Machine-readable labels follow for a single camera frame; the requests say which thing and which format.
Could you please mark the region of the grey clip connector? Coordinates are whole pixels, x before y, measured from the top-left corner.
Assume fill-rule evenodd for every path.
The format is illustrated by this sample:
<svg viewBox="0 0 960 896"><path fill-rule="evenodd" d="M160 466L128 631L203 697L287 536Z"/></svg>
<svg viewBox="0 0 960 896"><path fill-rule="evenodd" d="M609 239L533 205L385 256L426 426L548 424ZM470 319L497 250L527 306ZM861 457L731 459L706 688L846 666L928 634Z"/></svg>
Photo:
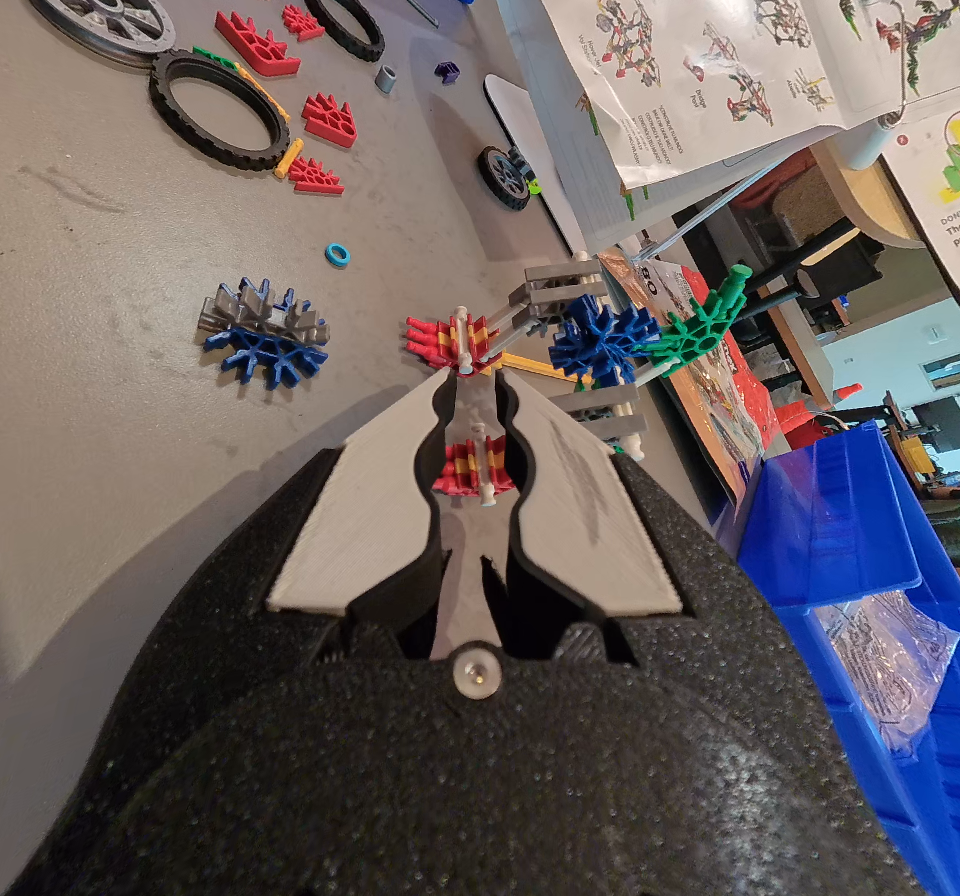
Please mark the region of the grey clip connector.
<svg viewBox="0 0 960 896"><path fill-rule="evenodd" d="M330 327L308 300L294 300L285 308L281 331L283 338L307 346L325 346L330 341Z"/></svg>
<svg viewBox="0 0 960 896"><path fill-rule="evenodd" d="M197 329L208 333L220 333L239 325L242 306L237 294L221 285L213 297L204 300Z"/></svg>
<svg viewBox="0 0 960 896"><path fill-rule="evenodd" d="M271 289L268 279L256 286L254 281L244 277L241 280L237 294L238 311L236 321L238 325L248 329L263 329L273 319L275 310L275 292Z"/></svg>

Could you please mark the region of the clear plastic bag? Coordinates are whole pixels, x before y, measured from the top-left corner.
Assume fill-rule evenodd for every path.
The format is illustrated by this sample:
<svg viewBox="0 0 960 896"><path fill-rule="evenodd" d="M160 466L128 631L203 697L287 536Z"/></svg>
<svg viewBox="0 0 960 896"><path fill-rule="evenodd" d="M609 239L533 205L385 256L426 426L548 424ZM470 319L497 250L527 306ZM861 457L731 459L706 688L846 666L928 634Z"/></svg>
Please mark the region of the clear plastic bag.
<svg viewBox="0 0 960 896"><path fill-rule="evenodd" d="M894 758L916 755L958 632L921 612L903 590L813 610Z"/></svg>

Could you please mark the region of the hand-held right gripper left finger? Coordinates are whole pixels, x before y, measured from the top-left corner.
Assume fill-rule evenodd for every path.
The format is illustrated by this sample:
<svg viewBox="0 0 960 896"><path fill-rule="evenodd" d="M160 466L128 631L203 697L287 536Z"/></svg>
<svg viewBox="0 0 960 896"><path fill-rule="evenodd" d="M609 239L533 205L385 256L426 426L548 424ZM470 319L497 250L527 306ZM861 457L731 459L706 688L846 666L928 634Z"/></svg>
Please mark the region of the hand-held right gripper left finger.
<svg viewBox="0 0 960 896"><path fill-rule="evenodd" d="M446 567L432 487L453 414L454 374L436 371L344 441L268 609L372 624L407 657L429 658Z"/></svg>

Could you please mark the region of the blue snowflake connector pair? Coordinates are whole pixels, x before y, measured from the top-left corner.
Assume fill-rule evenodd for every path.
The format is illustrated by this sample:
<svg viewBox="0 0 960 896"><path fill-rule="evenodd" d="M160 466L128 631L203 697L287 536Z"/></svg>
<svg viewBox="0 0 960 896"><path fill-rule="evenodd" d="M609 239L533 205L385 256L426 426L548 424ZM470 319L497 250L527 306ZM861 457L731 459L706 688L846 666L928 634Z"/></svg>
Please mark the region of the blue snowflake connector pair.
<svg viewBox="0 0 960 896"><path fill-rule="evenodd" d="M238 294L241 281L236 288L221 285ZM205 352L230 349L231 353L221 362L222 371L234 370L238 381L246 385L258 368L263 369L266 387L269 390L279 386L295 387L301 379L312 378L318 374L328 360L326 346L307 346L282 337L285 308L296 297L294 289L288 289L282 298L274 291L274 306L271 323L263 329L248 329L240 325L212 334L206 333L202 342Z"/></svg>

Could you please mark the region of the small black rubber tire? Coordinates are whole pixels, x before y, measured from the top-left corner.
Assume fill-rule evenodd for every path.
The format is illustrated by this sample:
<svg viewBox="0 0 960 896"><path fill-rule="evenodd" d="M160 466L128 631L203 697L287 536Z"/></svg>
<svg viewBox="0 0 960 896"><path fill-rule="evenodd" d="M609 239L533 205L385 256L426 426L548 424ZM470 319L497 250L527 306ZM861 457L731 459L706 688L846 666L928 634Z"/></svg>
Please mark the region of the small black rubber tire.
<svg viewBox="0 0 960 896"><path fill-rule="evenodd" d="M377 63L385 50L382 30L374 17L359 0L304 0L310 13L341 48L353 56ZM349 13L362 28L358 36L347 29L330 11L328 2L335 2Z"/></svg>

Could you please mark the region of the wide red fan connector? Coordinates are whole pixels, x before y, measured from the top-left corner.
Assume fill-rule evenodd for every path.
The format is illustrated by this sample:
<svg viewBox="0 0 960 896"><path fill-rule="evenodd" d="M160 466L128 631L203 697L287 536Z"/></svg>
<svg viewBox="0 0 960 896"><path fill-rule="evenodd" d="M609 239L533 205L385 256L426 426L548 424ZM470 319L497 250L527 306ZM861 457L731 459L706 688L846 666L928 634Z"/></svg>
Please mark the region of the wide red fan connector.
<svg viewBox="0 0 960 896"><path fill-rule="evenodd" d="M348 102L340 105L332 95L317 93L306 98L301 113L307 133L345 149L353 147L357 130Z"/></svg>

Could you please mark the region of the large white instruction sheet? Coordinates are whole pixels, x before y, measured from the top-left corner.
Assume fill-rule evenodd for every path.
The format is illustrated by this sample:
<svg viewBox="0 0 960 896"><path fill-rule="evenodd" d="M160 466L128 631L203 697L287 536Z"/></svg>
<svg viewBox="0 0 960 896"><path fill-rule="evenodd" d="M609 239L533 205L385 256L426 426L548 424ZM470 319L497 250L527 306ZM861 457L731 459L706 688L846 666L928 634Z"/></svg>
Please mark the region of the large white instruction sheet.
<svg viewBox="0 0 960 896"><path fill-rule="evenodd" d="M928 249L958 285L959 0L901 0L906 14L906 111L881 158ZM901 106L900 15L883 2L800 0L820 58L826 116L846 131Z"/></svg>

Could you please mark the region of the plain blue plastic bin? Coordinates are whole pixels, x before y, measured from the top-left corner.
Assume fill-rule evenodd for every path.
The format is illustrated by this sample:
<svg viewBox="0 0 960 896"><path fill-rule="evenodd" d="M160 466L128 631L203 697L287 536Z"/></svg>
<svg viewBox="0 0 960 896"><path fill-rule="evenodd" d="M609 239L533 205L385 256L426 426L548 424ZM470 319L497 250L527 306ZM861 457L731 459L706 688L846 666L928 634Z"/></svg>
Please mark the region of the plain blue plastic bin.
<svg viewBox="0 0 960 896"><path fill-rule="evenodd" d="M929 894L958 894L958 652L917 749L896 758L818 615L904 591L958 630L958 575L881 432L864 425L769 460L738 562L806 663L887 835Z"/></svg>

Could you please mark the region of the model instruction booklet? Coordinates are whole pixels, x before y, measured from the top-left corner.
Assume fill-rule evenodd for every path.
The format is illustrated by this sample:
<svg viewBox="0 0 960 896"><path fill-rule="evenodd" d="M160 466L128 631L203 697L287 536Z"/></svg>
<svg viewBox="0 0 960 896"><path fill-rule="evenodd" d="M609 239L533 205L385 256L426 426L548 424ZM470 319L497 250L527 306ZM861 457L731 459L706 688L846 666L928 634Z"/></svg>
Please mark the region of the model instruction booklet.
<svg viewBox="0 0 960 896"><path fill-rule="evenodd" d="M803 0L496 0L546 144L517 141L597 252L851 126Z"/></svg>

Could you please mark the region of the long red connector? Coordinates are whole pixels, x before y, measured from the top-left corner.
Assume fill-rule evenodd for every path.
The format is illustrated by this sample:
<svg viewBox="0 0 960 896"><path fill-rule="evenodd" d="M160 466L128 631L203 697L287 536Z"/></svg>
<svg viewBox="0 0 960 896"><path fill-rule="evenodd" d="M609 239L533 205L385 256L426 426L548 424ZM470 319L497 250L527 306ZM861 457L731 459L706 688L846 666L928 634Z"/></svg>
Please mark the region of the long red connector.
<svg viewBox="0 0 960 896"><path fill-rule="evenodd" d="M301 60L287 55L287 44L275 40L270 29L259 32L252 17L218 10L214 26L256 73L274 77L299 72Z"/></svg>

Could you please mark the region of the large black rubber tire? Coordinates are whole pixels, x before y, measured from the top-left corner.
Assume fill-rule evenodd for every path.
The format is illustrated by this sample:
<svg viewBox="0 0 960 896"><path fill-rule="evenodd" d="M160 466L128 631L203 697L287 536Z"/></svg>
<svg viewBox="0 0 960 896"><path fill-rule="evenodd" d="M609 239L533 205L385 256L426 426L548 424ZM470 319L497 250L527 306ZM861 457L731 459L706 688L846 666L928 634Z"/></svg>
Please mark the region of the large black rubber tire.
<svg viewBox="0 0 960 896"><path fill-rule="evenodd" d="M291 146L289 126L267 96L235 69L198 52L169 50L152 65L149 94L153 107L163 121L186 143L205 156L239 170L272 170ZM228 144L204 129L190 117L175 99L173 82L181 78L198 79L220 87L243 101L265 126L270 145L246 149Z"/></svg>

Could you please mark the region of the small white clip holder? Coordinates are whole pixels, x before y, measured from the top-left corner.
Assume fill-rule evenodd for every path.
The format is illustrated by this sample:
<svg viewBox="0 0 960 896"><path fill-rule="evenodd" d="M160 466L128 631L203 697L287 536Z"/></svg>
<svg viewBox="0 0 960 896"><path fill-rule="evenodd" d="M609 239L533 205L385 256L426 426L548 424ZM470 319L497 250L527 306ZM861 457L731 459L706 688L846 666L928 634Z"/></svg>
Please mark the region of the small white clip holder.
<svg viewBox="0 0 960 896"><path fill-rule="evenodd" d="M882 155L885 146L892 139L894 129L902 122L908 95L908 56L906 10L901 0L862 0L863 2L883 2L895 7L899 14L899 63L900 63L900 105L877 117L873 121L862 122L857 127L837 135L842 165L849 170L866 170Z"/></svg>

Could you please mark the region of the small black toy wheel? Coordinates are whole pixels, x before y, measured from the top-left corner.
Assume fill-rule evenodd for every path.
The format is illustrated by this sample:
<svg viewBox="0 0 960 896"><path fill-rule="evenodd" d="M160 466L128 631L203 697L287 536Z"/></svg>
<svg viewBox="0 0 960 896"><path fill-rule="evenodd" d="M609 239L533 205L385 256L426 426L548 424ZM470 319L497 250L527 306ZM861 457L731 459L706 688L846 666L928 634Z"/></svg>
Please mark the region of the small black toy wheel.
<svg viewBox="0 0 960 896"><path fill-rule="evenodd" d="M526 208L532 197L528 180L506 152L485 146L476 162L486 186L501 203L516 212Z"/></svg>

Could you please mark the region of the long yellow rod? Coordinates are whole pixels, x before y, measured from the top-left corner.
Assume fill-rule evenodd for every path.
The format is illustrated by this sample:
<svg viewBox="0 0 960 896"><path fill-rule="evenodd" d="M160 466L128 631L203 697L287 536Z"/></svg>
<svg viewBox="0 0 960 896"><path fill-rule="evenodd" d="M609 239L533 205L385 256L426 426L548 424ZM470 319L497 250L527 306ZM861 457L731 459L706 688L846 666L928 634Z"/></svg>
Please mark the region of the long yellow rod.
<svg viewBox="0 0 960 896"><path fill-rule="evenodd" d="M531 360L514 354L503 353L500 358L500 362L505 367L510 367L511 369L531 373L534 375L555 378L572 383L581 383L583 381L581 377L576 375L565 375L561 370L558 370L545 362Z"/></svg>

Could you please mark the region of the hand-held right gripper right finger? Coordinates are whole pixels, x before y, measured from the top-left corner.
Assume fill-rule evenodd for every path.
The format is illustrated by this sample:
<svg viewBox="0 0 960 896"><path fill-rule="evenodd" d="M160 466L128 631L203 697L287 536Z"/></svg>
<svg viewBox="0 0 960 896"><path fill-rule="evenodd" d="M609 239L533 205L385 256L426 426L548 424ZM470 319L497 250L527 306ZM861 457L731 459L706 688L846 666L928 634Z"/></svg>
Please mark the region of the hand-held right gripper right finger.
<svg viewBox="0 0 960 896"><path fill-rule="evenodd" d="M522 660L635 662L623 619L675 617L685 604L624 481L638 466L522 378L497 376L505 468L517 488L497 632Z"/></svg>

